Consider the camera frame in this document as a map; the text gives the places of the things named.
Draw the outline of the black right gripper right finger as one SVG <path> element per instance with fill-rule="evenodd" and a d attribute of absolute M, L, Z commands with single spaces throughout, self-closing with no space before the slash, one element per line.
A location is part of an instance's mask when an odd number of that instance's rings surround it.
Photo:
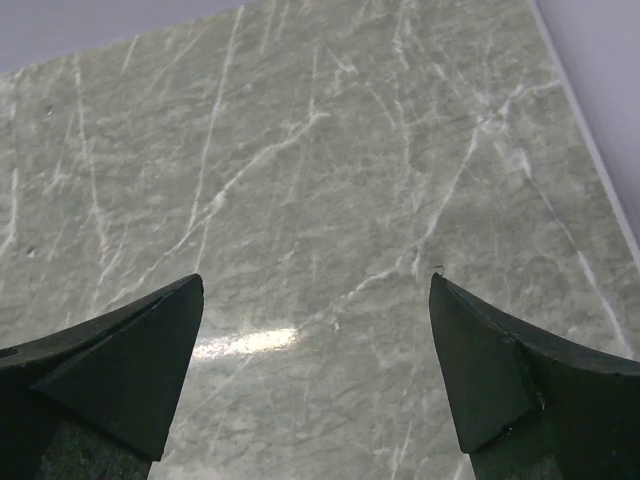
<path fill-rule="evenodd" d="M 476 478 L 638 478 L 638 362 L 533 326 L 439 274 L 429 312 Z"/>

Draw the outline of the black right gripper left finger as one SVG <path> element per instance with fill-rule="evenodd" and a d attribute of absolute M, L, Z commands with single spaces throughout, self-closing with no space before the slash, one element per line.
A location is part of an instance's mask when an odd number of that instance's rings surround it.
<path fill-rule="evenodd" d="M 200 328 L 200 275 L 1 351 L 4 479 L 145 479 Z"/>

